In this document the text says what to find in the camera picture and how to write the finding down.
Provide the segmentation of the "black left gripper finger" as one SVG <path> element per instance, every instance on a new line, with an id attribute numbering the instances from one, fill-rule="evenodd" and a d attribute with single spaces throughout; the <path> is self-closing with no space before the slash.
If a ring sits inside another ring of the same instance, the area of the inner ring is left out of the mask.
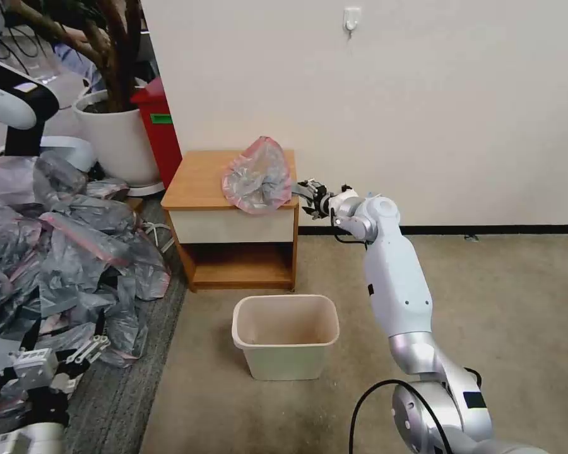
<path id="1" fill-rule="evenodd" d="M 9 353 L 9 367 L 13 367 L 19 363 L 27 364 L 33 361 L 33 352 L 35 350 L 41 324 L 42 319 L 36 319 L 32 327 L 25 332 L 19 346 L 13 352 Z"/>
<path id="2" fill-rule="evenodd" d="M 59 360 L 58 374 L 65 374 L 69 379 L 83 375 L 110 346 L 110 340 L 105 332 L 105 310 L 98 313 L 94 334 L 76 350 Z"/>

